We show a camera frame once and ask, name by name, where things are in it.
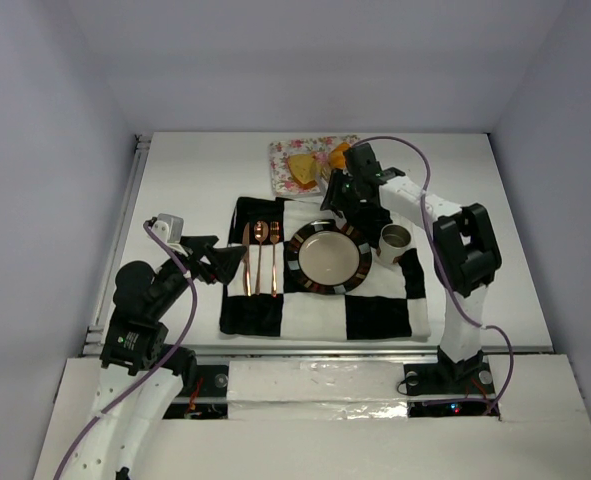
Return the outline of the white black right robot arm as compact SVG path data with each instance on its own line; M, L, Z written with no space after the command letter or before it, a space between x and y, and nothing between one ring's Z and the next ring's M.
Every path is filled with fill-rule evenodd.
M409 396L455 395L483 371L481 321L484 301L502 258L484 206L447 201L403 171L384 169L369 140L342 151L345 167L332 171L322 207L365 234L380 239L394 216L422 228L435 273L446 292L445 323L437 359L408 365L398 385Z

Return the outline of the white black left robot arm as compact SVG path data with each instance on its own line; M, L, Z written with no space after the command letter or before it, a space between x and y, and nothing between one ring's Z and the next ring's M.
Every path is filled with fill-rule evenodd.
M115 305L99 356L99 378L86 425L60 461L57 479L133 479L164 414L184 390L199 386L195 353L166 341L162 318L195 284L229 284L247 253L219 248L215 236L155 237L169 256L159 269L121 267Z

